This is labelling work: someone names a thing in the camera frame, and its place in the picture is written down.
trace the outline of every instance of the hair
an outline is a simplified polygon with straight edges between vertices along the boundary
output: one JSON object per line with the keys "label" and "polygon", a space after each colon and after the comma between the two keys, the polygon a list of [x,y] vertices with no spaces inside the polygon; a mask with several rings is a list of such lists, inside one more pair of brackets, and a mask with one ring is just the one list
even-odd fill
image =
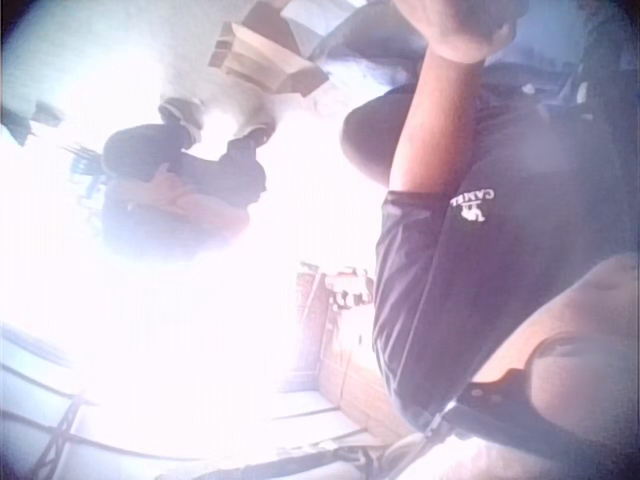
{"label": "hair", "polygon": [[102,210],[105,246],[135,261],[188,262],[226,241],[185,217],[159,208],[105,201]]}

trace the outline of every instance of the person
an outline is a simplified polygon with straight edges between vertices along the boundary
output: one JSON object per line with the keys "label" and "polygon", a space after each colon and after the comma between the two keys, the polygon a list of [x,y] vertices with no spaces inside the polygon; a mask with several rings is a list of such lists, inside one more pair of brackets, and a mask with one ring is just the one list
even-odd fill
{"label": "person", "polygon": [[[379,17],[399,15],[393,5],[367,7],[382,10]],[[621,156],[628,159],[629,168],[636,168],[633,100],[637,94],[637,42],[624,13],[613,1],[605,0],[532,0],[529,10],[520,21],[514,42],[485,62],[476,103],[513,108],[528,102],[553,108],[585,101],[578,98],[578,90],[588,93],[588,102],[605,98],[602,113],[615,137],[614,144],[627,150]],[[399,25],[393,29],[394,42],[389,47],[393,50],[387,55],[400,60],[415,57],[420,51],[415,48],[420,45],[415,38],[419,32],[395,23]],[[344,121],[341,143],[345,156],[363,175],[385,187],[416,83],[410,80],[368,99]],[[581,84],[588,88],[580,89]]]}
{"label": "person", "polygon": [[159,111],[162,124],[116,132],[105,144],[103,168],[113,180],[103,237],[123,257],[189,261],[224,248],[246,228],[247,208],[266,190],[256,150],[274,128],[269,122],[251,128],[214,162],[184,151],[200,140],[201,105],[169,98]]}
{"label": "person", "polygon": [[394,403],[424,433],[536,310],[635,251],[637,220],[597,117],[477,107],[526,2],[395,4],[429,48],[388,172],[373,337]]}
{"label": "person", "polygon": [[[474,378],[493,382],[508,369],[524,370],[528,400],[542,418],[616,452],[617,458],[607,459],[609,472],[452,436],[391,478],[635,478],[637,319],[638,257],[609,258],[527,319]],[[415,437],[419,445],[420,435]]]}

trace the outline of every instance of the bright light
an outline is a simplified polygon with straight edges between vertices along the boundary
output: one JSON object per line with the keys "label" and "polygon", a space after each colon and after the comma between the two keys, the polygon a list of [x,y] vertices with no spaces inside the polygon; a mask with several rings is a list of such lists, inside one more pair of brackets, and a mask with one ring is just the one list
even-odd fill
{"label": "bright light", "polygon": [[189,266],[116,262],[81,234],[68,162],[38,144],[10,153],[2,318],[76,358],[89,396],[119,419],[113,429],[156,425],[176,452],[268,446],[256,428],[297,333],[285,244],[258,222],[231,251]]}

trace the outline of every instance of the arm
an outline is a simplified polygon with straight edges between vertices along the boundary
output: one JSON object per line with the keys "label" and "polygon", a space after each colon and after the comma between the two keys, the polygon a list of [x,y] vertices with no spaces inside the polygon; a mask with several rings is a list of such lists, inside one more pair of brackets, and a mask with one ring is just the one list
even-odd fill
{"label": "arm", "polygon": [[391,191],[383,204],[374,348],[392,397],[418,429],[428,426],[458,379],[443,375],[439,345],[415,345],[411,338],[430,328],[429,338],[436,341],[437,332],[447,328],[446,318],[432,318],[438,305],[421,308],[421,303],[438,281],[430,275],[434,252],[468,158],[484,59],[511,41],[517,18],[515,14],[493,18],[496,28],[478,33],[472,28],[474,21],[493,11],[487,7],[469,18],[469,11],[461,8],[466,3],[484,2],[396,0],[429,40],[429,52],[394,157]]}
{"label": "arm", "polygon": [[390,190],[456,191],[469,154],[483,64],[427,52],[391,167]]}
{"label": "arm", "polygon": [[231,207],[207,195],[190,194],[178,199],[176,207],[194,223],[230,238],[237,237],[249,225],[246,210]]}

